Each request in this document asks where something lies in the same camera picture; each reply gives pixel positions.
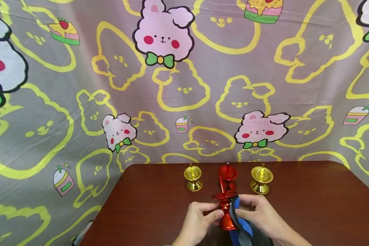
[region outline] red metallic candle holder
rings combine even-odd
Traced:
[[[225,231],[237,230],[238,228],[236,227],[236,225],[234,224],[234,222],[231,220],[230,217],[230,203],[231,203],[230,198],[236,196],[238,193],[225,191],[223,179],[221,178],[221,176],[219,176],[219,179],[221,193],[212,196],[212,198],[218,199],[220,201],[220,208],[224,212],[224,215],[220,220],[219,227]]]
[[[219,169],[219,176],[223,179],[225,191],[236,190],[235,179],[238,177],[238,171],[236,171],[236,168],[227,163],[227,165],[222,166]]]

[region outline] left hand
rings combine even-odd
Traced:
[[[207,235],[210,225],[223,217],[223,210],[215,210],[204,216],[203,212],[211,211],[219,206],[219,203],[192,202],[187,210],[182,230],[172,246],[195,246]]]

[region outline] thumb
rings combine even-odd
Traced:
[[[208,223],[208,225],[211,225],[213,221],[220,219],[221,217],[223,217],[223,215],[224,215],[223,210],[218,209],[205,216],[205,220]]]
[[[235,212],[236,212],[236,216],[238,218],[241,218],[241,219],[244,219],[244,220],[247,220],[247,221],[250,221],[250,222],[252,222],[254,220],[255,212],[253,212],[253,211],[247,211],[247,210],[243,210],[243,209],[236,209]]]

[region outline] brown tabletop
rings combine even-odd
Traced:
[[[253,194],[251,169],[259,163],[231,163],[239,172],[239,194]],[[191,192],[188,164],[131,165],[123,173],[81,246],[163,246],[176,238],[192,201],[216,202],[218,169],[198,163],[203,187]],[[274,174],[266,195],[277,212],[314,246],[369,246],[369,188],[333,161],[265,163]],[[231,245],[213,228],[201,245]]]

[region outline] strawberry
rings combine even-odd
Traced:
[[[60,26],[65,30],[68,28],[68,21],[63,18],[58,18]]]

